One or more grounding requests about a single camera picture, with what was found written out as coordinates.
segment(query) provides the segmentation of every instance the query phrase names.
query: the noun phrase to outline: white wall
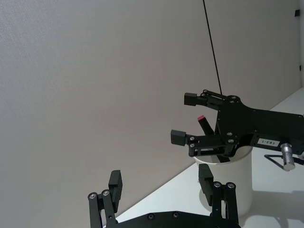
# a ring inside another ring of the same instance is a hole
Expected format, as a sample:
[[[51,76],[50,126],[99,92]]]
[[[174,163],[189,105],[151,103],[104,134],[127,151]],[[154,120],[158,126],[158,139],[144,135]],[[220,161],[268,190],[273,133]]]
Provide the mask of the white wall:
[[[85,228],[111,170],[121,212],[192,164],[170,130],[214,122],[183,105],[211,56],[200,0],[1,1],[0,227]]]
[[[300,46],[301,46],[301,65],[302,65],[302,86],[304,86],[304,0],[300,0]]]
[[[206,5],[224,94],[270,109],[301,88],[299,0],[207,0]]]

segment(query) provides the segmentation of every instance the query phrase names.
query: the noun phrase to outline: black wire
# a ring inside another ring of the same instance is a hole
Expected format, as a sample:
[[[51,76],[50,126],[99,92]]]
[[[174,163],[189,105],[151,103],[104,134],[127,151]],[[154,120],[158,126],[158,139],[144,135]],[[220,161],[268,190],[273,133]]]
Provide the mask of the black wire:
[[[208,15],[207,15],[207,10],[206,10],[205,0],[203,0],[203,4],[204,4],[205,15],[206,15],[206,21],[207,21],[207,25],[208,25],[208,32],[209,32],[210,43],[211,43],[211,47],[212,47],[212,53],[213,53],[213,58],[214,58],[215,69],[217,71],[217,76],[218,76],[219,91],[220,91],[220,94],[223,95],[223,93],[222,93],[222,86],[220,85],[220,81],[219,81],[218,65],[217,65],[217,60],[215,59],[214,47],[213,47],[213,42],[212,42],[212,37],[211,37],[211,32],[210,32],[210,26],[209,26],[209,21],[208,21]]]

